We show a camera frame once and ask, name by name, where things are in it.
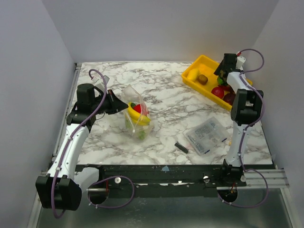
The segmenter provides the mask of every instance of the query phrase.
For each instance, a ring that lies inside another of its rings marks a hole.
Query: yellow tray
[[[218,62],[212,60],[211,58],[208,58],[207,56],[202,55],[197,60],[195,60],[194,63],[192,63],[191,66],[188,67],[187,70],[185,70],[185,72],[181,74],[182,81],[186,85],[190,86],[192,89],[195,89],[199,93],[203,94],[205,97],[209,98],[211,101],[214,101],[218,105],[230,111],[232,108],[230,104],[211,93],[211,90],[214,87],[218,86],[218,76],[213,74],[214,71],[218,68],[218,66]],[[190,81],[187,78],[188,73],[194,68],[198,68],[199,74],[205,75],[208,78],[208,82],[205,85],[202,85],[198,81]]]

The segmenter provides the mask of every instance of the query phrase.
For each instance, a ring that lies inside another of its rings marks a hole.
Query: screw
[[[205,183],[209,183],[209,181],[210,181],[209,176],[204,176],[203,180]]]
[[[241,176],[241,182],[245,182],[246,181],[246,177],[244,175]]]
[[[116,184],[119,184],[121,181],[122,181],[122,179],[120,177],[116,177],[115,180],[114,180],[114,182]]]

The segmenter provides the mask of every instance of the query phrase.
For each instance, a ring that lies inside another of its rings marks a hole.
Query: red plastic fruit
[[[228,104],[232,105],[235,97],[236,97],[235,94],[229,93],[224,96],[223,100]]]
[[[213,90],[211,91],[212,94],[214,94],[215,96],[219,97],[220,99],[223,98],[224,96],[224,90],[221,87],[215,87],[213,88]]]
[[[142,112],[142,108],[141,108],[141,105],[140,105],[140,104],[134,106],[133,109],[134,109],[135,111],[137,111],[138,113],[141,113],[141,112]]]

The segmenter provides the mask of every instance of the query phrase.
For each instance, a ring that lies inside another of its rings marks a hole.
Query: red apple
[[[215,87],[213,88],[213,90],[211,91],[212,94],[214,94],[215,96],[219,97],[220,99],[223,98],[224,96],[224,90],[221,87]]]

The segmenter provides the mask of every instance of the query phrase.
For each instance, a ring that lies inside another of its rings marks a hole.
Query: plastic bag
[[[128,85],[122,92],[121,100],[129,105],[123,111],[125,126],[129,134],[140,140],[144,140],[153,128],[149,110],[142,96]]]

